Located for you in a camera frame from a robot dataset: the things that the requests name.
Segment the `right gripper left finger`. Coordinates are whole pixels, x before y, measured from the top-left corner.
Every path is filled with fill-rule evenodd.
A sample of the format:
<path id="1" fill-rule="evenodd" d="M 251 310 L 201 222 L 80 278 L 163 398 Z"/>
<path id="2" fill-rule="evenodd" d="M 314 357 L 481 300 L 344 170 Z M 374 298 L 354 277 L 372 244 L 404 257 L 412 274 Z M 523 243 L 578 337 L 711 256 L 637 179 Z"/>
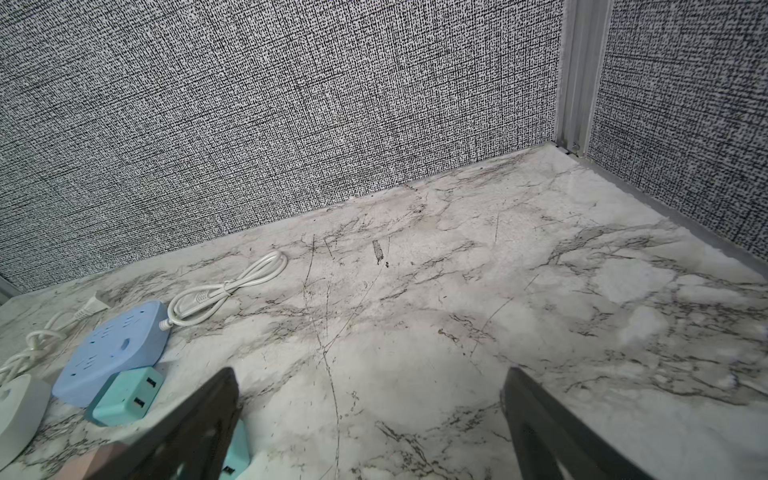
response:
<path id="1" fill-rule="evenodd" d="M 240 412 L 236 374 L 225 367 L 89 477 L 234 479 L 235 465 L 226 458 Z"/>

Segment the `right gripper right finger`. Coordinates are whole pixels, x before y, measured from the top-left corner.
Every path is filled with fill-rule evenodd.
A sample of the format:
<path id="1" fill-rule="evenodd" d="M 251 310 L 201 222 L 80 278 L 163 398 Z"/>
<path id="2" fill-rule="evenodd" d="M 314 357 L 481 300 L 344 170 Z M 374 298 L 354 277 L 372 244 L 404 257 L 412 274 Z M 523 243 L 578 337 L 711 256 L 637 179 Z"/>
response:
<path id="1" fill-rule="evenodd" d="M 524 479 L 648 479 L 518 367 L 508 370 L 501 407 Z"/>

